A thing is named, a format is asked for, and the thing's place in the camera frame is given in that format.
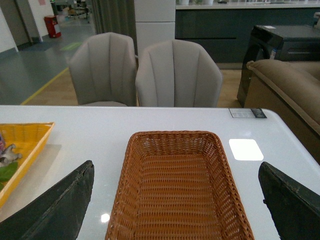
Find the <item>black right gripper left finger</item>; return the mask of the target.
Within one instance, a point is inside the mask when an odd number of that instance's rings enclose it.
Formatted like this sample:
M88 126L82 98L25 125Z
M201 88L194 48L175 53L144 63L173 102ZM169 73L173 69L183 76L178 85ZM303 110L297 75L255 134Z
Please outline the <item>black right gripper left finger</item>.
M95 167L85 161L0 223L2 240L75 240L91 200Z

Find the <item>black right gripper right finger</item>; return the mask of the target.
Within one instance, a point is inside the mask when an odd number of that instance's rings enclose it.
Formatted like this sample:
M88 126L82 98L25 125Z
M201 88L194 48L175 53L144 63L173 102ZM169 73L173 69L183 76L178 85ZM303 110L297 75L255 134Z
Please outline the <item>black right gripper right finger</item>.
M281 240L320 238L320 196L264 161L258 180Z

